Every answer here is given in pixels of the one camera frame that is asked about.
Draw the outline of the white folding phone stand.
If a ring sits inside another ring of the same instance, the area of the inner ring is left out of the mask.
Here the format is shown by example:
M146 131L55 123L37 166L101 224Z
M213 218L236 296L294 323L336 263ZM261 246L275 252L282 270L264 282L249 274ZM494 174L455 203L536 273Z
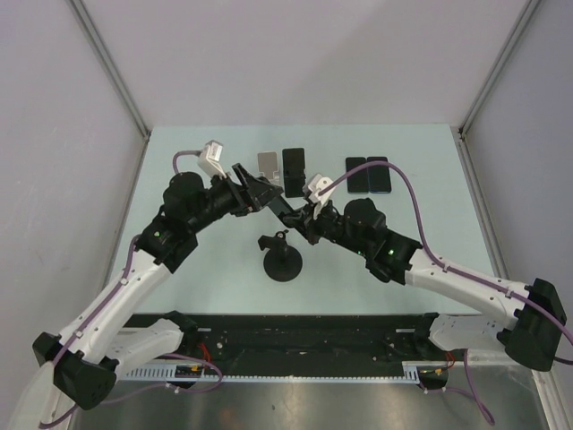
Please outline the white folding phone stand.
M278 154L275 151L259 152L257 154L259 173L273 185L281 185Z

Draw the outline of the teal smartphone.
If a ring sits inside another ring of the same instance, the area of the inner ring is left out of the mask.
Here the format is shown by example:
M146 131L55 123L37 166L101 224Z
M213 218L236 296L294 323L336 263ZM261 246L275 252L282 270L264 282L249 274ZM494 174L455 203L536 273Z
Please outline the teal smartphone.
M362 166L366 163L364 157L347 157L346 172ZM350 194L367 194L369 193L369 182L367 169L362 169L346 179L346 189Z

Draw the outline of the blue smartphone dark screen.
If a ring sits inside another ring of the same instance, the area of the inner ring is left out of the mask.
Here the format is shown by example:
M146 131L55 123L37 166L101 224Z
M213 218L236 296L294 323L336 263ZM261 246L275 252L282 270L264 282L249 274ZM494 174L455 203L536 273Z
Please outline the blue smartphone dark screen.
M389 194L392 191L389 167L376 165L367 168L369 191L372 194Z

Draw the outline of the black round-base phone stand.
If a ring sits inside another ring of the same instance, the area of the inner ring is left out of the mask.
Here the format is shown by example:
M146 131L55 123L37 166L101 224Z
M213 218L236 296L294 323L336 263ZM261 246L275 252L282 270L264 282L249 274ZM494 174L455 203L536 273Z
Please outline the black round-base phone stand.
M262 235L258 246L265 251L263 270L272 280L288 282L302 271L303 258L298 250L287 242L288 230L279 230L274 236Z

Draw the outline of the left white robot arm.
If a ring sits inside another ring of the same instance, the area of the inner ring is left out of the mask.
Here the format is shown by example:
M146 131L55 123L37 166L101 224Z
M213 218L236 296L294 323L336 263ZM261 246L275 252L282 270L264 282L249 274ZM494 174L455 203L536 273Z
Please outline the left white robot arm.
M210 186L194 172L174 175L158 214L132 239L124 269L57 334L42 332L32 349L38 363L54 367L53 383L84 410L113 389L120 361L107 351L146 296L197 248L198 234L227 214L243 217L267 207L283 190L252 176L241 164L236 178L214 176Z

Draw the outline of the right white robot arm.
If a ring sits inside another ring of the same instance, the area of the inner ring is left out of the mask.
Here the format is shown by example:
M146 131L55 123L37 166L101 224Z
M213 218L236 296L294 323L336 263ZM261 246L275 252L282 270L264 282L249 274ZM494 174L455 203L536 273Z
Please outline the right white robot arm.
M567 317L551 282L492 278L431 256L419 241L388 228L369 198L351 201L342 212L327 204L316 213L308 203L279 218L312 245L326 239L361 255L381 282L427 289L489 316L510 358L535 371L552 368Z

